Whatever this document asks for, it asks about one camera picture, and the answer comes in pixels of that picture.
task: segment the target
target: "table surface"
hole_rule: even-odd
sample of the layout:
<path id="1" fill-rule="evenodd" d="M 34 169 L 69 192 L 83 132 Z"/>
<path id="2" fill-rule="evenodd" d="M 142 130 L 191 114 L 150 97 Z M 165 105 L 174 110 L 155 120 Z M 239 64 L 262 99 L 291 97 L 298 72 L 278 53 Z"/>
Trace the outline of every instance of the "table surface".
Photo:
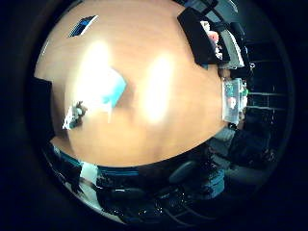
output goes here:
<path id="1" fill-rule="evenodd" d="M 85 1 L 58 22 L 35 72 L 53 84 L 55 145 L 89 163 L 139 166 L 186 152 L 226 124 L 218 67 L 195 64 L 176 18 L 183 10 L 169 0 Z M 76 23 L 91 15 L 98 17 L 86 32 L 69 38 Z M 127 83 L 110 121 L 92 102 L 104 66 Z M 88 108 L 82 124 L 63 130 L 68 107 L 79 100 Z"/>

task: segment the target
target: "white object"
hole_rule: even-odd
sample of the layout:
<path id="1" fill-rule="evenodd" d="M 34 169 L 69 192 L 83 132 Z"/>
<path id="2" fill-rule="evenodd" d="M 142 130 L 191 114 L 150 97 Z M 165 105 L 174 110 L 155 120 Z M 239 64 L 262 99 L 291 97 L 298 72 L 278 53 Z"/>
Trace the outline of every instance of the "white object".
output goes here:
<path id="1" fill-rule="evenodd" d="M 71 130 L 82 113 L 83 111 L 80 108 L 77 108 L 76 106 L 69 106 L 62 128 Z"/>
<path id="2" fill-rule="evenodd" d="M 241 48 L 238 45 L 235 37 L 228 30 L 224 30 L 220 34 L 228 50 L 230 62 L 227 64 L 222 64 L 219 67 L 225 69 L 237 69 L 238 67 L 244 67 Z"/>

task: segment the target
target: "chair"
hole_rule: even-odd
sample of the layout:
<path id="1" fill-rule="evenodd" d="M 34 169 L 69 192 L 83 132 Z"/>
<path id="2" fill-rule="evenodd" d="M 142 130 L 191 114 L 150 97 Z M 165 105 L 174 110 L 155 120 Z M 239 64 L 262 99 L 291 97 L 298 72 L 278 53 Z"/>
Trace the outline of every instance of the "chair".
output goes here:
<path id="1" fill-rule="evenodd" d="M 183 182 L 190 174 L 192 174 L 196 167 L 197 162 L 195 161 L 185 162 L 170 174 L 168 177 L 168 182 L 171 184 L 178 184 Z"/>

